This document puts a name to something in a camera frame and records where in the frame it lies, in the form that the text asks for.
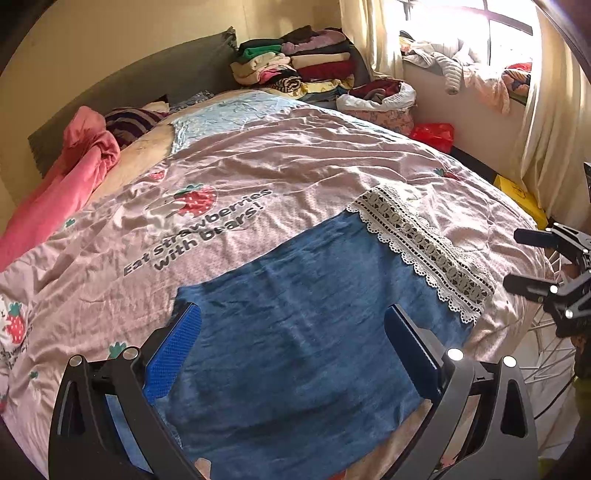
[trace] purple striped cloth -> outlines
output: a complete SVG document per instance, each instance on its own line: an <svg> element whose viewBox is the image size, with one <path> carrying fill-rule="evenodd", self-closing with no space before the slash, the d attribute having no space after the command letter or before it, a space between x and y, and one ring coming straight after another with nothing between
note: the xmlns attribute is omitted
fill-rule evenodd
<svg viewBox="0 0 591 480"><path fill-rule="evenodd" d="M152 130L168 113L150 112L141 108L115 108L105 116L107 130L123 150Z"/></svg>

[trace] folded clothes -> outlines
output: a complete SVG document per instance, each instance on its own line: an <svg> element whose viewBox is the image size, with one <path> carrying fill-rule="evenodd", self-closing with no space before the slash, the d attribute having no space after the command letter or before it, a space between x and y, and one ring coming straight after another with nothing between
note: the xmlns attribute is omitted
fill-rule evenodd
<svg viewBox="0 0 591 480"><path fill-rule="evenodd" d="M268 88L279 90L283 93L295 92L301 87L300 77L287 77L276 81L272 81L267 84Z"/></svg>
<svg viewBox="0 0 591 480"><path fill-rule="evenodd" d="M329 45L327 47L315 48L314 50L297 51L295 53L290 54L290 57L297 57L300 55L330 55L333 53L348 53L350 51L351 43L349 43L348 40L343 40L342 42L336 43L334 45Z"/></svg>
<svg viewBox="0 0 591 480"><path fill-rule="evenodd" d="M269 70L278 65L287 65L290 58L283 55L283 53L275 53L269 51L263 55L253 58L248 63L238 63L237 61L230 64L234 79L241 85L254 85L258 83L261 77L261 72Z"/></svg>
<svg viewBox="0 0 591 480"><path fill-rule="evenodd" d="M345 90L351 90L355 84L355 77L349 75L344 80L330 79L330 80L317 80L315 82L304 82L302 86L306 87L307 93L323 93L334 90L337 87L342 87Z"/></svg>
<svg viewBox="0 0 591 480"><path fill-rule="evenodd" d="M296 28L294 31L286 33L281 38L283 41L289 41L292 43L303 43L309 41L312 37L318 35L310 25L305 27Z"/></svg>
<svg viewBox="0 0 591 480"><path fill-rule="evenodd" d="M341 87L341 85L339 85L336 88L329 90L328 92L308 93L304 95L300 100L311 105L336 110L336 99L341 95L344 95L345 93L347 93L347 90Z"/></svg>
<svg viewBox="0 0 591 480"><path fill-rule="evenodd" d="M264 85L277 75L279 75L279 72L275 69L263 70L259 75L259 83Z"/></svg>
<svg viewBox="0 0 591 480"><path fill-rule="evenodd" d="M259 83L261 85L266 85L271 81L271 79L273 82L276 82L277 80L289 77L301 78L301 75L289 65L278 65L277 67L261 72Z"/></svg>
<svg viewBox="0 0 591 480"><path fill-rule="evenodd" d="M299 51L314 50L315 48L328 47L336 45L345 40L341 32L335 30L320 30L318 36L312 37L309 41L303 43L285 42L281 46L281 51L285 55L293 55Z"/></svg>
<svg viewBox="0 0 591 480"><path fill-rule="evenodd" d="M247 48L266 47L268 45L281 45L282 38L255 38L242 42L238 47L238 56L241 56Z"/></svg>
<svg viewBox="0 0 591 480"><path fill-rule="evenodd" d="M342 87L345 90L350 90L353 88L355 84L355 78L353 75L348 76L345 80L338 80L338 79L331 79L331 80L322 80L319 82L302 82L299 89L291 91L291 92L281 92L274 88L269 88L268 85L262 86L260 89L263 92L272 93L273 95L282 96L285 98L290 98L294 100L299 100L303 96L308 95L309 93L322 93L322 92L329 92L334 90L337 87Z"/></svg>
<svg viewBox="0 0 591 480"><path fill-rule="evenodd" d="M301 78L305 82L311 80L344 80L355 72L355 62L351 59L344 61L333 61L330 63L321 63L298 69Z"/></svg>
<svg viewBox="0 0 591 480"><path fill-rule="evenodd" d="M299 55L291 59L291 64L296 70L299 70L312 65L349 60L350 57L350 53L333 53L332 55Z"/></svg>
<svg viewBox="0 0 591 480"><path fill-rule="evenodd" d="M246 48L242 56L238 59L238 62L246 63L251 61L253 58L263 55L269 51L279 53L281 51L281 45L264 45L262 47Z"/></svg>
<svg viewBox="0 0 591 480"><path fill-rule="evenodd" d="M402 80L395 80L395 79L378 79L374 80L373 82L366 83L361 87L357 87L352 89L349 92L349 95L353 95L357 98L364 98L365 96L375 89L382 89L384 90L384 96L389 97L391 95L396 95L400 91L400 85L402 84Z"/></svg>

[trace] wall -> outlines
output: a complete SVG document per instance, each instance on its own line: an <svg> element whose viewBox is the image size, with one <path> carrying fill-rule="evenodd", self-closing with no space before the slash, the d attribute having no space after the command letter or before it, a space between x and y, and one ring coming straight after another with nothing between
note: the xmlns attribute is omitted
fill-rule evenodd
<svg viewBox="0 0 591 480"><path fill-rule="evenodd" d="M4 231L13 210L14 202L0 177L0 235Z"/></svg>
<svg viewBox="0 0 591 480"><path fill-rule="evenodd" d="M475 89L462 85L460 93L448 95L443 76L408 62L404 63L404 79L417 91L415 122L452 124L457 148L511 177L509 159L521 129L524 105L511 100L510 113L501 115L482 103Z"/></svg>
<svg viewBox="0 0 591 480"><path fill-rule="evenodd" d="M0 168L8 193L18 203L40 181L27 137L111 73L230 26L240 42L306 24L338 27L338 0L57 0L0 76Z"/></svg>

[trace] red clothing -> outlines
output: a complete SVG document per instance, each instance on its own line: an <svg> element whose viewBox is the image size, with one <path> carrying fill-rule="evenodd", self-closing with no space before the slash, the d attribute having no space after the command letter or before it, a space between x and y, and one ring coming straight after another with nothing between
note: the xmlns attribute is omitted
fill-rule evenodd
<svg viewBox="0 0 591 480"><path fill-rule="evenodd" d="M298 70L302 82L333 79L345 80L349 75L353 75L354 72L355 62L352 59L311 65Z"/></svg>
<svg viewBox="0 0 591 480"><path fill-rule="evenodd" d="M64 130L63 145L59 158L18 206L0 238L0 272L80 210L121 154L105 128L105 118L87 106L78 109Z"/></svg>
<svg viewBox="0 0 591 480"><path fill-rule="evenodd" d="M349 95L353 95L357 98L364 98L369 92L375 90L377 88L383 89L385 91L384 96L389 97L392 95L396 95L400 92L400 85L402 80L394 80L394 79L379 79L374 80L373 82L366 83L361 87L354 88L349 90Z"/></svg>
<svg viewBox="0 0 591 480"><path fill-rule="evenodd" d="M515 69L515 70L523 70L524 72L531 72L531 62L528 61L526 63L514 63L513 65L509 65L507 69Z"/></svg>

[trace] white curtain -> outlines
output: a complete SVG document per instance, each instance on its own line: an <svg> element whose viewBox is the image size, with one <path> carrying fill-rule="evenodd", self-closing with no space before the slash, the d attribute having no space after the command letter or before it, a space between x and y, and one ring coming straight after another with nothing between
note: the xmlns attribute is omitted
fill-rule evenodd
<svg viewBox="0 0 591 480"><path fill-rule="evenodd" d="M591 86L544 14L530 97L514 155L521 182L556 221L591 233L583 162L591 160Z"/></svg>
<svg viewBox="0 0 591 480"><path fill-rule="evenodd" d="M361 53L373 77L404 77L398 36L400 17L392 0L340 0L343 32Z"/></svg>

